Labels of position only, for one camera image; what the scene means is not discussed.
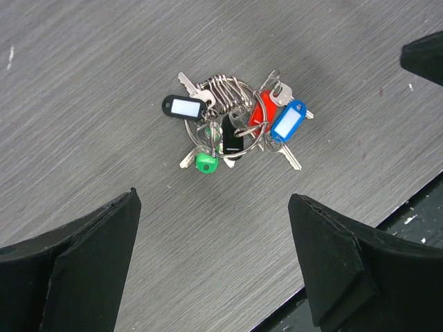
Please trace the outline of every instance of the black key tag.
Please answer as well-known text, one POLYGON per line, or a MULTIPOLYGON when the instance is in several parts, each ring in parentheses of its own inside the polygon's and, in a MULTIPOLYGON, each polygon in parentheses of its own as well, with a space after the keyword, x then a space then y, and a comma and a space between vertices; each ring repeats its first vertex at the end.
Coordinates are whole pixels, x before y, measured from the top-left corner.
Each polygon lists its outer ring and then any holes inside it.
POLYGON ((207 106, 200 99, 169 95, 164 99, 161 108, 167 116, 197 121, 202 118, 201 114, 206 111, 207 106))
MULTIPOLYGON (((244 150, 244 137, 235 137, 236 128, 233 126, 229 116, 225 116, 221 122, 221 130, 223 131, 223 154, 236 154, 244 150)), ((239 160, 240 157, 229 158, 231 160, 239 160)))

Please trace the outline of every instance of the bunch of keys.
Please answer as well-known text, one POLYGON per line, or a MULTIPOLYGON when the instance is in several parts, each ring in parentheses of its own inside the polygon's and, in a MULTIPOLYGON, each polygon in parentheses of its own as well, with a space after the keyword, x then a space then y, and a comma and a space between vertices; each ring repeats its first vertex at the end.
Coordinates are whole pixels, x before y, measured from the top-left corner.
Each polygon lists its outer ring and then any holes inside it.
POLYGON ((186 87, 189 97, 169 95, 162 108, 166 115, 185 120, 188 134, 195 144, 181 161, 180 168, 189 168, 194 163, 200 172, 210 174, 217 169, 220 158, 234 168, 235 161, 257 146, 260 151, 284 154, 294 169, 301 169, 286 142, 302 121, 313 118, 313 115, 303 102, 294 100, 291 88, 280 81, 278 71, 273 71, 258 91, 250 89, 253 93, 260 93, 260 97, 255 95, 257 101, 261 100, 255 107, 235 77, 214 76, 205 82, 206 87, 204 83, 194 85, 183 73, 179 73, 178 79, 186 87), (273 88, 265 89, 270 82, 274 83, 273 88), (274 121, 282 107, 285 107, 283 112, 274 121), (189 121, 197 125, 195 136, 189 121), (245 149, 246 134, 254 143, 245 149))

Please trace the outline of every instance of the gray wooden surface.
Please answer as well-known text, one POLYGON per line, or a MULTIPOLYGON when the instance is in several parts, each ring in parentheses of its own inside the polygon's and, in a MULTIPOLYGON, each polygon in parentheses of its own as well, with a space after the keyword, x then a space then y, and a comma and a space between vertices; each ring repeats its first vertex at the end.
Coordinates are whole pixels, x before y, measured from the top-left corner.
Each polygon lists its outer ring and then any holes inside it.
POLYGON ((443 168, 442 90, 398 65, 442 14, 437 0, 0 0, 0 244, 134 186, 116 331, 249 330, 302 286, 292 193, 376 225, 443 168), (304 169, 258 151, 179 169, 192 143, 160 109, 185 93, 177 73, 257 87, 273 68, 316 116, 290 143, 304 169))

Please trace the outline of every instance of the paint chip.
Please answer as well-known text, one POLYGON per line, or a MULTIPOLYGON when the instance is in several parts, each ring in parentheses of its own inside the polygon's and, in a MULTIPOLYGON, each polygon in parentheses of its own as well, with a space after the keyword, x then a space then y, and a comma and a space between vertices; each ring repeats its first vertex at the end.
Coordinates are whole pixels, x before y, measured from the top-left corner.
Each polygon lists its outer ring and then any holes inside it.
POLYGON ((13 57, 14 57, 14 45, 11 45, 11 49, 9 51, 9 63, 8 66, 6 67, 7 70, 11 69, 13 57))
POLYGON ((409 218, 406 219, 406 221, 404 222, 405 225, 408 225, 412 220, 415 219, 415 217, 418 216, 418 214, 414 214, 413 216, 410 216, 409 218))

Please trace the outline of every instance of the white label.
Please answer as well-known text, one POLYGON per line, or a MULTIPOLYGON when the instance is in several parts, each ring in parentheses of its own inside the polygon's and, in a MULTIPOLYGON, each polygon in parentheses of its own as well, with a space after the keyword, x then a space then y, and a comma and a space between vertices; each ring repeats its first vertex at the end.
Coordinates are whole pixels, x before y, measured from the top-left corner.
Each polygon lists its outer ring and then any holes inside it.
POLYGON ((277 124, 274 131, 281 137, 285 138, 301 117, 302 116, 291 107, 288 112, 286 112, 283 119, 277 124))
POLYGON ((171 113, 181 114, 183 116, 192 116, 196 118, 200 111, 199 102, 191 102, 189 100, 174 99, 172 101, 171 113))

